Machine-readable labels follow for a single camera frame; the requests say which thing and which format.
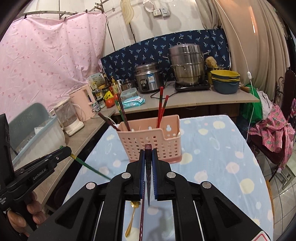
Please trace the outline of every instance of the electrical outlet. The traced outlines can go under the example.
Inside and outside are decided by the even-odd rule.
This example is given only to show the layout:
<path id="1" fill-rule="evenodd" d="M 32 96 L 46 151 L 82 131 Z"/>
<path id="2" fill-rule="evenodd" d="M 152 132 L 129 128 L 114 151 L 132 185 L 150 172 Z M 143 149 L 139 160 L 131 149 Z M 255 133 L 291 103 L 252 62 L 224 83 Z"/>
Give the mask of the electrical outlet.
<path id="1" fill-rule="evenodd" d="M 161 12 L 161 15 L 162 15 L 163 17 L 168 17 L 168 16 L 170 16 L 170 12 L 168 11 L 168 9 L 166 9 L 166 8 L 164 8 L 164 7 L 160 8 L 160 12 Z"/>
<path id="2" fill-rule="evenodd" d="M 160 9 L 153 10 L 153 17 L 156 17 L 156 16 L 161 16 Z"/>

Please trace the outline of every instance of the green bag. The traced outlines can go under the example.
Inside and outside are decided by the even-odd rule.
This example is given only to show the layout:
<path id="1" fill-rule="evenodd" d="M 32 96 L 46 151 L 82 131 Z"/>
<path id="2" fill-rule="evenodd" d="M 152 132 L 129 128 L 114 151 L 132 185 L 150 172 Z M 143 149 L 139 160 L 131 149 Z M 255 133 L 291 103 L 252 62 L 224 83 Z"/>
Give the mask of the green bag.
<path id="1" fill-rule="evenodd" d="M 260 100 L 259 95 L 257 93 L 257 88 L 252 88 L 251 84 L 248 84 L 246 87 L 249 87 L 250 93 Z M 254 124 L 256 124 L 257 122 L 259 122 L 260 120 L 263 119 L 261 101 L 256 102 L 256 103 L 242 103 L 242 104 L 240 104 L 239 114 L 242 115 L 249 122 L 251 120 L 251 126 L 253 126 Z"/>

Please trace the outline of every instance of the tomato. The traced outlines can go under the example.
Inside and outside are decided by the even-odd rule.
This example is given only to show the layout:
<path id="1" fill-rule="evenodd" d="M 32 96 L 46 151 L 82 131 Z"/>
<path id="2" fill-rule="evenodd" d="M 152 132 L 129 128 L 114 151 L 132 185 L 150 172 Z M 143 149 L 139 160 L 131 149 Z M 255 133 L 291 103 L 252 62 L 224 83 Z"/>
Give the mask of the tomato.
<path id="1" fill-rule="evenodd" d="M 114 98 L 107 99 L 105 103 L 107 108 L 111 108 L 113 105 L 115 105 Z"/>

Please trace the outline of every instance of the rice cooker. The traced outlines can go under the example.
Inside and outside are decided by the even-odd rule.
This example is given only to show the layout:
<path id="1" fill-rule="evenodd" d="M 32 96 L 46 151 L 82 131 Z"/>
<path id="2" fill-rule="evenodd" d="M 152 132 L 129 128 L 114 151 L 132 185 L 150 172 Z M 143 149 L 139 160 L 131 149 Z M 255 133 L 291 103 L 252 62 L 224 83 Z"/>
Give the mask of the rice cooker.
<path id="1" fill-rule="evenodd" d="M 157 62 L 137 66 L 135 78 L 140 93 L 156 92 L 163 86 L 162 71 Z"/>

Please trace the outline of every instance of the red chopstick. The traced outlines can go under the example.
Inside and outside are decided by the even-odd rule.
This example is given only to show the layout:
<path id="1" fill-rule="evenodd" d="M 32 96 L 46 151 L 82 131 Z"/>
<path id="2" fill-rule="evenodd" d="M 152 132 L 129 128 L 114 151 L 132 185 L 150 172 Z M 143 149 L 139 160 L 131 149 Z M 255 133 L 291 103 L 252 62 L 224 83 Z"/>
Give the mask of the red chopstick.
<path id="1" fill-rule="evenodd" d="M 160 119 L 159 119 L 159 123 L 158 123 L 158 128 L 160 128 L 160 122 L 161 122 L 161 119 L 163 118 L 163 114 L 165 112 L 165 107 L 166 107 L 167 102 L 168 102 L 168 95 L 166 95 L 165 102 L 163 103 L 163 107 L 161 109 L 161 114 L 160 114 Z"/>
<path id="2" fill-rule="evenodd" d="M 139 241 L 142 241 L 143 240 L 144 203 L 145 203 L 145 182 L 144 182 L 143 195 L 142 195 L 142 209 L 141 209 L 141 218 L 140 218 Z"/>
<path id="3" fill-rule="evenodd" d="M 160 94 L 159 94 L 159 105 L 158 105 L 158 118 L 157 118 L 157 128 L 159 128 L 160 125 L 160 115 L 162 111 L 162 105 L 163 105 L 163 87 L 160 87 Z"/>

